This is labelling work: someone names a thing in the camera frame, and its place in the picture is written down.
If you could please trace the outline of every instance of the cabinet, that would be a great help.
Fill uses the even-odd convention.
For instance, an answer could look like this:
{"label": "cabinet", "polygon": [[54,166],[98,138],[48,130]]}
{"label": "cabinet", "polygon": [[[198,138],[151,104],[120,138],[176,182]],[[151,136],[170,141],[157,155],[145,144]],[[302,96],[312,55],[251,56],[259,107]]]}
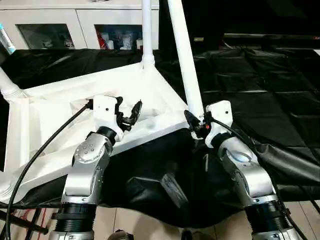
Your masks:
{"label": "cabinet", "polygon": [[1,10],[0,23],[16,49],[83,49],[74,9]]}
{"label": "cabinet", "polygon": [[[139,49],[142,40],[141,9],[79,9],[76,11],[89,49]],[[159,45],[159,10],[152,10],[152,47]]]}
{"label": "cabinet", "polygon": [[[152,46],[159,45],[159,0]],[[0,0],[0,24],[16,49],[140,49],[142,0]]]}

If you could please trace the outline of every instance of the wrinkled black fabric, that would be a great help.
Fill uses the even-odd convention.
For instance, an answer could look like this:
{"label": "wrinkled black fabric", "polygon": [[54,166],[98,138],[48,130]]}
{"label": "wrinkled black fabric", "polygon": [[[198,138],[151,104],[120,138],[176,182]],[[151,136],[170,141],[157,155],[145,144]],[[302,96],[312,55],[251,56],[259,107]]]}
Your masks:
{"label": "wrinkled black fabric", "polygon": [[[172,56],[155,52],[156,67],[185,99],[179,61]],[[130,51],[18,50],[2,68],[21,88],[30,88],[140,60],[139,52]],[[296,184],[320,199],[320,57],[305,50],[234,49],[203,52],[194,61],[203,105],[231,101],[232,126],[256,144],[284,200],[307,200]],[[1,106],[4,159],[8,104]],[[58,207],[65,179],[32,189],[15,207]],[[101,204],[194,228],[240,210],[216,155],[187,129],[113,156]]]}

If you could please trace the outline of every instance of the tiled floor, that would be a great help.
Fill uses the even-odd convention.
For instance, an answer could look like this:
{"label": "tiled floor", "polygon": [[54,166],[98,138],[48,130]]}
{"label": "tiled floor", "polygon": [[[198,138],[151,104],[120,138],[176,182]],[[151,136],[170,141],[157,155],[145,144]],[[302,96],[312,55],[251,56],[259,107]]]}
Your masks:
{"label": "tiled floor", "polygon": [[[310,202],[288,202],[286,206],[291,211],[291,216],[304,232],[308,240],[320,240],[320,216]],[[44,226],[52,230],[55,221],[50,220],[55,209],[47,209],[43,221]],[[38,224],[41,224],[43,210]],[[28,219],[31,219],[33,212],[30,212]],[[182,229],[165,224],[150,216],[123,208],[98,207],[94,223],[95,240],[107,240],[112,232],[122,229],[134,234],[135,240],[180,240]],[[203,229],[192,229],[212,236],[216,240],[250,240],[251,228],[246,214],[239,212],[228,219],[212,227]],[[26,230],[21,227],[12,228],[12,239],[23,240]],[[40,235],[39,240],[48,240],[49,235]],[[32,240],[37,240],[38,234],[34,233]]]}

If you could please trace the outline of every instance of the white tube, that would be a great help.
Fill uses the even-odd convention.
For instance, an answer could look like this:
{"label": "white tube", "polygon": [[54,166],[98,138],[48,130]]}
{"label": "white tube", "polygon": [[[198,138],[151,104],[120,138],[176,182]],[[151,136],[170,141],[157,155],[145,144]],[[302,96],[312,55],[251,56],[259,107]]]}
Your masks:
{"label": "white tube", "polygon": [[16,48],[11,42],[10,38],[8,37],[4,26],[0,23],[0,42],[5,47],[5,49],[8,51],[9,54],[12,54]]}
{"label": "white tube", "polygon": [[18,97],[22,91],[0,67],[0,91],[5,99]]}
{"label": "white tube", "polygon": [[142,41],[143,41],[143,68],[155,65],[152,52],[152,10],[151,0],[142,0]]}
{"label": "white tube", "polygon": [[201,121],[204,108],[181,0],[168,0],[176,49],[189,111]]}

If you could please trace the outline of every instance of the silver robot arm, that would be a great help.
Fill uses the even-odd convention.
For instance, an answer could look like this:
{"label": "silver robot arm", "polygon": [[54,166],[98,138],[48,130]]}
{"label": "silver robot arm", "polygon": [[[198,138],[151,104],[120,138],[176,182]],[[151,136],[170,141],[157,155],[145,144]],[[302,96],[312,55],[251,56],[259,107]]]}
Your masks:
{"label": "silver robot arm", "polygon": [[205,139],[214,149],[221,164],[234,181],[234,188],[252,228],[253,240],[298,240],[296,230],[287,222],[278,202],[271,178],[258,163],[257,156],[239,138],[213,121],[231,126],[232,109],[229,101],[206,107],[204,123],[185,111],[190,130]]}
{"label": "silver robot arm", "polygon": [[119,111],[122,101],[122,97],[94,97],[93,116],[97,131],[90,132],[75,150],[62,193],[61,208],[52,215],[57,224],[50,240],[94,239],[96,208],[113,145],[123,139],[124,131],[131,130],[142,107],[139,101],[131,116],[124,117]]}

